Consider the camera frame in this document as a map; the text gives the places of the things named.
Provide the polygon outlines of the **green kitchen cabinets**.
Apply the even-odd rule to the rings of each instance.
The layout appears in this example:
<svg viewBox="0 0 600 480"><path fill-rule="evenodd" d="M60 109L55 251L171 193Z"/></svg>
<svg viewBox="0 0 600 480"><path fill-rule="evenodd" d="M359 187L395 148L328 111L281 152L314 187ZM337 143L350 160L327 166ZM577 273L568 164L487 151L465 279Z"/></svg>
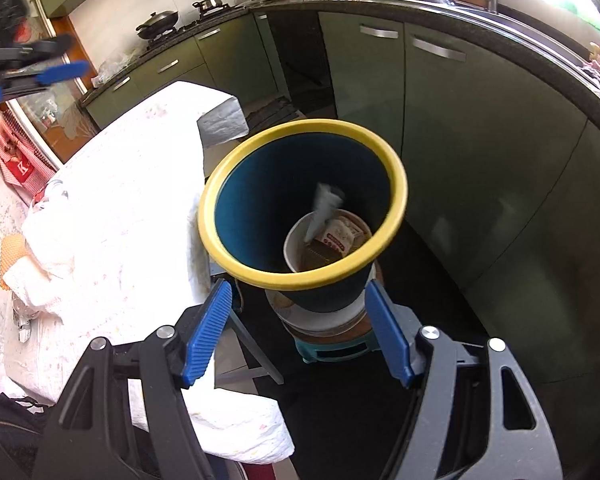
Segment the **green kitchen cabinets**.
<svg viewBox="0 0 600 480"><path fill-rule="evenodd" d="M600 425L600 99L451 14L239 11L158 42L131 102L176 78L355 122L401 156L396 296L451 334L504 338L550 422Z"/></svg>

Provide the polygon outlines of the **white plastic bag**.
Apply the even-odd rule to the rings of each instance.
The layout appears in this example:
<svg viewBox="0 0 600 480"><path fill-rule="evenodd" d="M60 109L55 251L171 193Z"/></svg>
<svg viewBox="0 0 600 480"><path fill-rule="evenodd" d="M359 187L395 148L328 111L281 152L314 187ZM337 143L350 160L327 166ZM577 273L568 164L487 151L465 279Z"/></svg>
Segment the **white plastic bag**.
<svg viewBox="0 0 600 480"><path fill-rule="evenodd" d="M100 88L110 79L114 78L117 73L125 70L133 63L141 54L142 48L135 48L131 51L117 52L109 55L108 58L97 69L97 74L91 79L94 88Z"/></svg>

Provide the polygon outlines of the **teal stool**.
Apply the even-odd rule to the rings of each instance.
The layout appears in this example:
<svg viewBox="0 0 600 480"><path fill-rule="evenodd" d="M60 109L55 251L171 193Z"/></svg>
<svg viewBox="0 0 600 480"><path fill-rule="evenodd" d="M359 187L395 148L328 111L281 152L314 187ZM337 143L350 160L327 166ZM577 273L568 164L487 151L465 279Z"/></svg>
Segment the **teal stool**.
<svg viewBox="0 0 600 480"><path fill-rule="evenodd" d="M294 345L306 363L349 361L380 349L373 332L343 342L307 342L296 338Z"/></svg>

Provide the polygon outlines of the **black wok with lid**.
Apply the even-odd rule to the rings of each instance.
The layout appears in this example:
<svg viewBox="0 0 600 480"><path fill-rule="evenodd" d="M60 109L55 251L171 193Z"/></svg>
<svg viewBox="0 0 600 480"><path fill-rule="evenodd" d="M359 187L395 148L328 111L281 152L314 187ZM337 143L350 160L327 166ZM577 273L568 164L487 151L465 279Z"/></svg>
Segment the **black wok with lid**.
<svg viewBox="0 0 600 480"><path fill-rule="evenodd" d="M177 22L178 11L152 12L148 20L138 25L135 30L140 39L150 41L165 32L174 30Z"/></svg>

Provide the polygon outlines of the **white paper cup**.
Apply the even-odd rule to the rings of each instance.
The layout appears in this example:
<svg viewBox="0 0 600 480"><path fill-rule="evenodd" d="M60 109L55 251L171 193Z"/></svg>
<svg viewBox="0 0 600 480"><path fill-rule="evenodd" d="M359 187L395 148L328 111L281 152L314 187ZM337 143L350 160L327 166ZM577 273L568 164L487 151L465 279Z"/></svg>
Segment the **white paper cup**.
<svg viewBox="0 0 600 480"><path fill-rule="evenodd" d="M332 218L337 216L348 217L365 232L365 242L359 248L361 248L372 237L372 231L368 225L356 214L351 214L349 211L345 211L343 209L337 209ZM303 237L304 234L306 234L306 228L311 221L311 217L312 212L306 214L287 234L283 253L287 266L291 268L292 272L304 272L322 268L323 266L328 266L329 264L335 263L347 257L341 257L338 252L335 252L332 250L332 248L326 247L317 240L311 240L309 244L306 244L303 241Z"/></svg>

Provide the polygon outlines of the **snack packet in bin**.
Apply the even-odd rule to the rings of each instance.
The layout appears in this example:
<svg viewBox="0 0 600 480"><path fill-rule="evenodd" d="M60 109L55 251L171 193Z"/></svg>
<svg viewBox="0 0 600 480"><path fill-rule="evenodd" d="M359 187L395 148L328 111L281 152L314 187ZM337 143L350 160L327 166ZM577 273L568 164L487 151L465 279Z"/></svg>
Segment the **snack packet in bin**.
<svg viewBox="0 0 600 480"><path fill-rule="evenodd" d="M348 217L337 216L327 221L324 230L314 240L345 257L365 242L365 232Z"/></svg>

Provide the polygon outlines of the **blue bin with yellow rim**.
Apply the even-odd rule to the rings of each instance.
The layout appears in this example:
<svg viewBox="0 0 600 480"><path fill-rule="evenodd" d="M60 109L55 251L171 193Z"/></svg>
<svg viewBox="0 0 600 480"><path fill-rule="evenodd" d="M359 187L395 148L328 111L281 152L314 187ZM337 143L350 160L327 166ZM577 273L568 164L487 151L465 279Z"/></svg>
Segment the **blue bin with yellow rim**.
<svg viewBox="0 0 600 480"><path fill-rule="evenodd" d="M340 189L344 210L372 236L329 266L294 273L284 241L312 210L321 183ZM256 134L216 166L199 203L198 231L210 257L238 281L281 292L306 310L334 312L362 294L406 203L405 169L388 142L350 122L302 119Z"/></svg>

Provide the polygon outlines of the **white floral tablecloth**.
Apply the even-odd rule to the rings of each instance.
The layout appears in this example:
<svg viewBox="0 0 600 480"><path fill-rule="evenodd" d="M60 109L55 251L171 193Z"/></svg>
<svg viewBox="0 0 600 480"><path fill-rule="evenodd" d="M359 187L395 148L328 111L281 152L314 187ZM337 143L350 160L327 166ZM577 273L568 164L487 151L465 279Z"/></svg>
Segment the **white floral tablecloth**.
<svg viewBox="0 0 600 480"><path fill-rule="evenodd" d="M177 81L81 148L37 204L0 170L0 251L14 233L28 250L0 286L0 393L56 402L93 339L140 341L204 302L204 152L247 131L234 96Z"/></svg>

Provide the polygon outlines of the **small steel pot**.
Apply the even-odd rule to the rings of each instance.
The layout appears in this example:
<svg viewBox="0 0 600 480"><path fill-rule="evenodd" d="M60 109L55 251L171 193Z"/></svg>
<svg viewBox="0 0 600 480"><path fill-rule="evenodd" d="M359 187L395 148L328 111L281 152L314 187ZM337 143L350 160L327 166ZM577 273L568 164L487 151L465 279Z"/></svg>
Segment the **small steel pot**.
<svg viewBox="0 0 600 480"><path fill-rule="evenodd" d="M199 0L193 2L192 6L197 9L200 14L206 14L215 10L224 9L225 3L223 0Z"/></svg>

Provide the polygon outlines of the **crumpled white paper scrap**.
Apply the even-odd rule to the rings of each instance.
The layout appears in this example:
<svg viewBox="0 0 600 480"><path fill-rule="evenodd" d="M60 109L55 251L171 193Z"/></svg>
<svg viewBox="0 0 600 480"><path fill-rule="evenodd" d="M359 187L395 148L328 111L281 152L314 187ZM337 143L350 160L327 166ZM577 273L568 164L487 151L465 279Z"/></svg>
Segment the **crumpled white paper scrap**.
<svg viewBox="0 0 600 480"><path fill-rule="evenodd" d="M317 185L311 221L303 237L306 244L309 244L323 231L327 221L332 218L335 211L342 204L343 199L343 192L336 186L325 183Z"/></svg>

